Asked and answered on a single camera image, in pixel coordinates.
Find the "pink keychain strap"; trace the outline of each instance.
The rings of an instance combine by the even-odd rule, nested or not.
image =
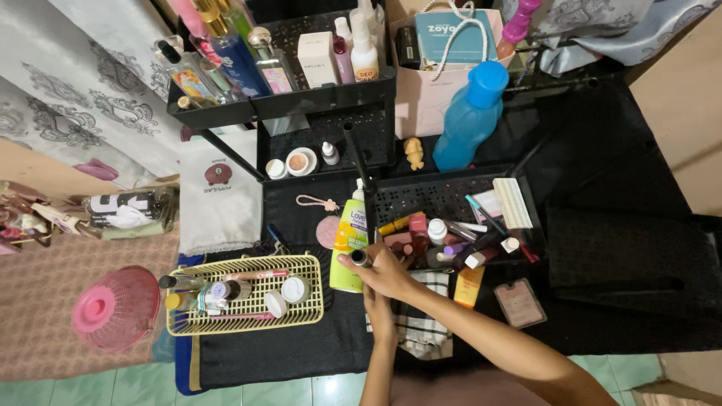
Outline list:
[[[308,202],[302,203],[301,202],[302,197],[305,197],[306,199],[310,199],[310,200],[313,200],[318,203],[308,203]],[[300,204],[301,206],[317,206],[317,205],[323,206],[323,208],[327,212],[334,212],[341,208],[341,207],[339,207],[339,205],[336,204],[336,202],[334,202],[331,199],[328,199],[328,200],[316,199],[315,197],[308,196],[307,194],[299,194],[298,196],[296,196],[296,203]]]

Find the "pink bag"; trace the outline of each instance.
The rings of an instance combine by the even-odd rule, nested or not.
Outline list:
[[[498,10],[483,9],[492,27],[495,46],[501,41],[503,23]],[[429,13],[451,13],[450,9],[434,9]],[[396,37],[400,27],[414,26],[414,16],[389,24],[391,38]],[[393,65],[396,67],[396,136],[400,139],[437,135],[444,131],[444,113],[457,90],[468,83],[470,69],[443,71],[434,82],[436,72],[424,72],[402,68],[396,57],[396,45],[391,41]],[[514,55],[499,60],[504,66]]]

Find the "small pink bottle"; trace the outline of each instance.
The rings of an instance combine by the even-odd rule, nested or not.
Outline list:
[[[519,0],[519,6],[509,23],[501,32],[501,41],[497,46],[497,59],[501,60],[514,54],[516,44],[526,37],[531,22],[531,14],[542,5],[542,0]]]
[[[183,18],[183,24],[186,25],[191,34],[188,36],[191,44],[198,50],[201,55],[205,55],[216,66],[221,65],[221,58],[218,57],[211,44],[206,40],[208,31],[201,21],[201,15],[198,10],[193,7],[191,0],[170,0],[170,6]]]
[[[341,83],[356,82],[354,68],[351,66],[351,53],[346,47],[346,40],[338,35],[334,35],[334,55],[336,56],[336,65],[339,67]]]

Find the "teal box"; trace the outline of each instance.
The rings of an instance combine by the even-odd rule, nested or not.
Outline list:
[[[474,18],[482,22],[487,31],[487,60],[496,61],[496,47],[494,45],[494,35],[487,18],[487,13],[481,10],[474,12]],[[416,31],[419,35],[419,47],[421,54],[431,61],[441,62],[444,55],[444,49],[449,37],[461,23],[452,12],[437,13],[420,13],[416,14]],[[456,34],[446,62],[449,64],[478,64],[482,61],[482,31],[479,26],[473,22],[467,22],[461,28],[459,34]]]

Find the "green tile floor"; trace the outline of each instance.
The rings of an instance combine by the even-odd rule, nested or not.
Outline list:
[[[657,356],[575,355],[622,406],[634,406],[629,389],[662,375]],[[151,363],[73,379],[0,382],[2,405],[22,406],[348,406],[358,405],[365,373],[250,384],[184,397],[175,389],[173,364]]]

